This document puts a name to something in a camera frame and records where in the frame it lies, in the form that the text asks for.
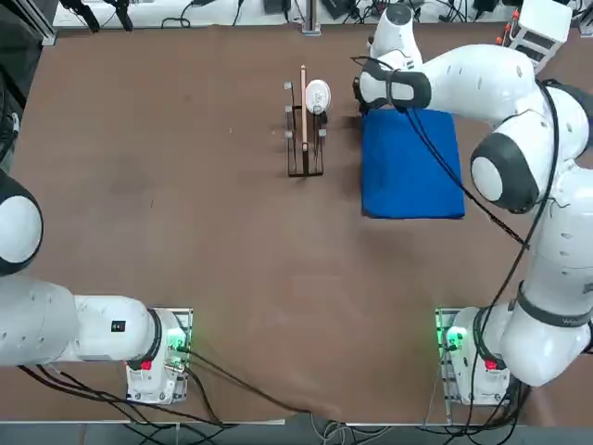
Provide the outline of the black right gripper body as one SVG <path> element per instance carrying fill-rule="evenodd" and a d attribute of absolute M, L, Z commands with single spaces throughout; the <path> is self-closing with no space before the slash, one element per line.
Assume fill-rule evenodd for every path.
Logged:
<path fill-rule="evenodd" d="M 360 90 L 360 78 L 355 76 L 352 82 L 352 89 L 355 96 L 355 99 L 359 103 L 359 113 L 366 114 L 367 113 L 367 105 L 362 97 L 361 90 Z"/>

